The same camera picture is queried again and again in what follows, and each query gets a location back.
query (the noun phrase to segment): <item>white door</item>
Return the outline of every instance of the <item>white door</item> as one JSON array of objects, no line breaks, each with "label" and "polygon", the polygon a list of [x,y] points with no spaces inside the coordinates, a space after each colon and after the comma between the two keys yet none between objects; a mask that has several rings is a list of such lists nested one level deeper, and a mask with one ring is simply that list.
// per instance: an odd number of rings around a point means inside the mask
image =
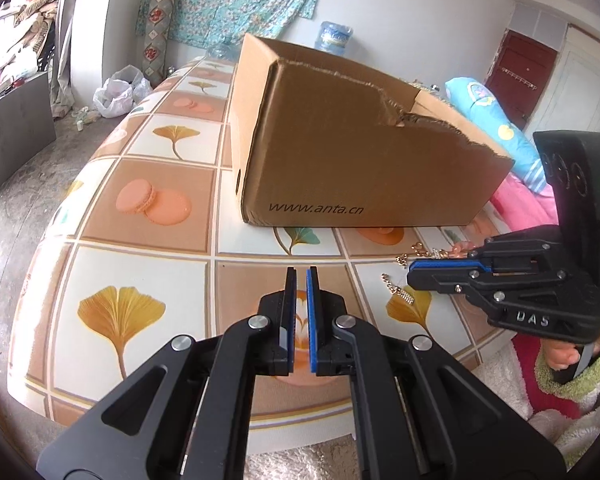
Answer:
[{"label": "white door", "polygon": [[526,135],[543,130],[600,131],[600,43],[573,27]]}]

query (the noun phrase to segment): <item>gray panel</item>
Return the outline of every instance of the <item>gray panel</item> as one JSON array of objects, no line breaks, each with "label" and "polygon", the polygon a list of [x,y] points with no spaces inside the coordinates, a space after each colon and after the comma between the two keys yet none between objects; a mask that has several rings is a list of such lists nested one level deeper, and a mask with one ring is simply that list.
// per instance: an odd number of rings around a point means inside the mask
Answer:
[{"label": "gray panel", "polygon": [[0,186],[56,140],[46,73],[0,98]]},{"label": "gray panel", "polygon": [[536,28],[539,12],[538,9],[533,7],[516,4],[513,9],[511,21],[509,22],[510,30],[514,30],[515,32],[519,32],[520,34],[531,38],[534,34],[534,29]]},{"label": "gray panel", "polygon": [[566,20],[558,18],[558,16],[554,16],[548,12],[540,12],[536,33],[533,36],[534,40],[560,52],[566,33]]}]

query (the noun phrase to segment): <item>silver screw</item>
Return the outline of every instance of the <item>silver screw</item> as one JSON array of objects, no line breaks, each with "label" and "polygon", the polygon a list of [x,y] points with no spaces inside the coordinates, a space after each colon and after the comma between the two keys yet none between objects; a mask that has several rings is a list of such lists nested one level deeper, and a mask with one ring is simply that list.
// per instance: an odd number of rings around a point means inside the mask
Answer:
[{"label": "silver screw", "polygon": [[345,314],[344,316],[338,316],[336,318],[336,326],[340,328],[353,328],[356,325],[356,318]]},{"label": "silver screw", "polygon": [[188,335],[179,335],[171,340],[171,348],[176,352],[180,352],[189,348],[191,343],[191,338]]},{"label": "silver screw", "polygon": [[261,316],[258,314],[257,316],[251,316],[249,318],[249,326],[254,330],[259,330],[261,328],[266,327],[269,324],[269,318],[267,316]]},{"label": "silver screw", "polygon": [[417,335],[411,341],[411,344],[416,350],[420,350],[421,352],[426,352],[427,350],[431,350],[433,346],[433,342],[425,335]]}]

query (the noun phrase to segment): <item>white plastic bag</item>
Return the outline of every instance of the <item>white plastic bag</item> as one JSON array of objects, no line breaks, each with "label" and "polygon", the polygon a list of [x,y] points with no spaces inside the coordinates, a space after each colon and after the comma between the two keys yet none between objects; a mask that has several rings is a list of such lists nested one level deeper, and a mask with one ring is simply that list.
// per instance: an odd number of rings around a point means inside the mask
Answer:
[{"label": "white plastic bag", "polygon": [[102,88],[93,95],[93,105],[103,117],[112,118],[128,114],[152,92],[152,88],[142,72],[128,65],[107,79]]}]

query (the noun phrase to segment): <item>blue pillow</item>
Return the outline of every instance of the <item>blue pillow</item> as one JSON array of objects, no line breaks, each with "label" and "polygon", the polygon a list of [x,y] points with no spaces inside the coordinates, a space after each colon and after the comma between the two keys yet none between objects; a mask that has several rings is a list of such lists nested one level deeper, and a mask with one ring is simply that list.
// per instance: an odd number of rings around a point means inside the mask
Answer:
[{"label": "blue pillow", "polygon": [[470,77],[453,78],[445,86],[451,104],[507,150],[514,159],[513,173],[531,191],[540,193],[546,186],[546,179],[538,150],[509,121],[491,91]]}]

